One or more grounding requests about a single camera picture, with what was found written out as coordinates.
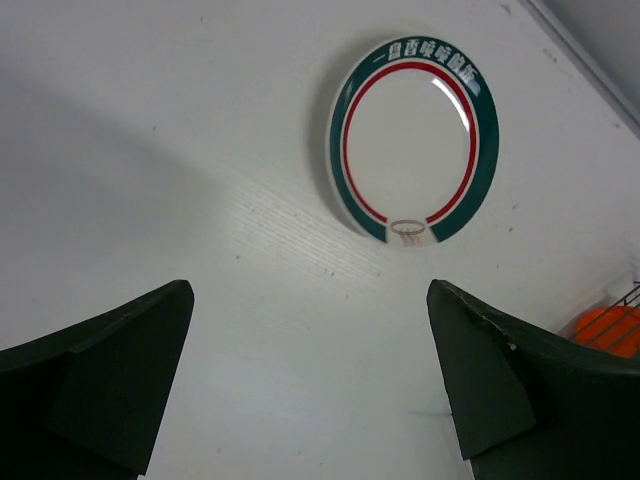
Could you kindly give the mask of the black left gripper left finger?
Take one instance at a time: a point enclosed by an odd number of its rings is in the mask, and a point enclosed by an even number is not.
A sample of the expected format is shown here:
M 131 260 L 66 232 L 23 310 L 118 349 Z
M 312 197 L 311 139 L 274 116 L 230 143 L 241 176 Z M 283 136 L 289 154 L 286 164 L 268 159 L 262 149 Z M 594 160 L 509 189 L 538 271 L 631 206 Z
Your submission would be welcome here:
M 2 478 L 145 475 L 193 308 L 190 283 L 174 280 L 3 350 Z

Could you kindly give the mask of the orange plate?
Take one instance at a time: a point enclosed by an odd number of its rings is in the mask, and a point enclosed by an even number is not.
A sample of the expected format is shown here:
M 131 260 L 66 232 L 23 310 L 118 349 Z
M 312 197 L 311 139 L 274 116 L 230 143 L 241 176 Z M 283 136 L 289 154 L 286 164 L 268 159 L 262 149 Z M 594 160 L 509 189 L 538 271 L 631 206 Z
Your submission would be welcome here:
M 639 357 L 639 308 L 601 306 L 582 312 L 561 330 L 574 343 L 612 355 Z

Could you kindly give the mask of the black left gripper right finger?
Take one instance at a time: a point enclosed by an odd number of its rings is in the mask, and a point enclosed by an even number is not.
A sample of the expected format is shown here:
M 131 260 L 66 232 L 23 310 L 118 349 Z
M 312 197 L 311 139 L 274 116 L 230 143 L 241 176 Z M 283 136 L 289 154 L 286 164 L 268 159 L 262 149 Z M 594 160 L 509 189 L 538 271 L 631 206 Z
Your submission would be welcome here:
M 426 303 L 475 478 L 638 478 L 638 361 L 573 343 L 448 281 L 432 281 Z

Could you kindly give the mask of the white green-rimmed plate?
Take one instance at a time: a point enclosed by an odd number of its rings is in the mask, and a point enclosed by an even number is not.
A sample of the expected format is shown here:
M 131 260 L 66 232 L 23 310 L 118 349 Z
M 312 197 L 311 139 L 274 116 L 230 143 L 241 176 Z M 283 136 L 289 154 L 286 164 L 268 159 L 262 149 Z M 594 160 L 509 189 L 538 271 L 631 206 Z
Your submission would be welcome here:
M 476 215 L 500 147 L 478 66 L 438 37 L 391 37 L 345 75 L 331 104 L 326 164 L 353 227 L 405 248 L 441 243 Z

